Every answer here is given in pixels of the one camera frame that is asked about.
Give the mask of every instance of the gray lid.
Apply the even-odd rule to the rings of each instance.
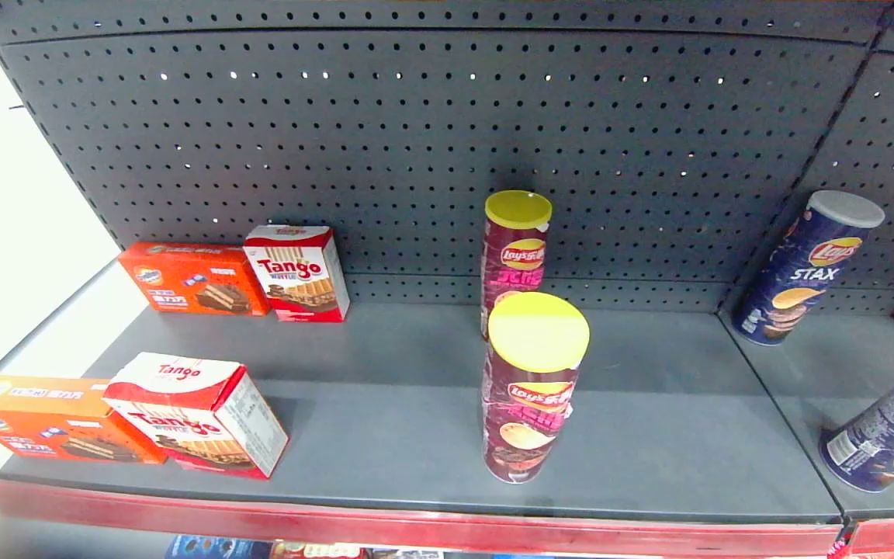
[[[873,229],[885,220],[885,212],[877,204],[849,192],[817,190],[809,196],[809,208],[852,227]]]

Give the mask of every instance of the stax text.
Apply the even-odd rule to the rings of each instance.
[[[840,272],[838,268],[801,268],[792,272],[789,280],[822,280],[833,282],[833,278]]]
[[[271,259],[259,259],[258,264],[264,266],[269,273],[295,273],[301,280],[323,273],[322,266],[313,262],[273,262]]]
[[[202,371],[199,369],[189,369],[188,367],[176,367],[174,365],[161,365],[160,369],[158,369],[158,374],[162,375],[174,375],[174,378],[178,380],[184,380],[191,377],[196,377],[202,374]]]
[[[142,422],[146,422],[147,425],[156,425],[157,428],[164,429],[165,431],[192,431],[198,435],[209,435],[210,432],[220,432],[219,427],[209,425],[208,422],[180,420],[180,418],[152,417],[147,414],[141,414],[138,411],[131,411],[129,415],[138,418],[138,420]]]

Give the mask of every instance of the potato chip image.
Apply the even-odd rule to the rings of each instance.
[[[499,428],[499,435],[503,441],[520,450],[538,449],[554,440],[553,436],[536,432],[521,422],[507,422]]]
[[[774,296],[771,300],[771,304],[774,305],[774,308],[792,308],[801,302],[809,300],[809,298],[819,296],[819,294],[825,292],[826,290],[817,291],[811,290],[808,287],[793,287],[790,290],[784,290],[781,293],[778,293],[777,296]]]

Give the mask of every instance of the yellow lid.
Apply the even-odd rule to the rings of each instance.
[[[503,190],[485,200],[485,215],[510,229],[533,229],[549,222],[553,208],[546,198],[525,190]]]
[[[553,373],[578,366],[588,348],[588,321],[562,298],[515,293],[489,315],[489,341],[499,357],[525,371]]]

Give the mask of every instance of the potato chip can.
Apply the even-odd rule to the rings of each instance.
[[[485,464],[499,480],[522,484],[543,467],[571,414],[588,322],[547,293],[516,293],[489,316],[482,376]]]
[[[823,461],[845,484],[877,492],[894,481],[894,389],[819,445]]]
[[[744,294],[733,315],[735,329],[755,343],[780,344],[884,219],[879,206],[860,196],[813,192]]]
[[[485,201],[482,251],[482,337],[497,302],[511,293],[536,291],[543,281],[550,202],[525,190],[503,190]]]

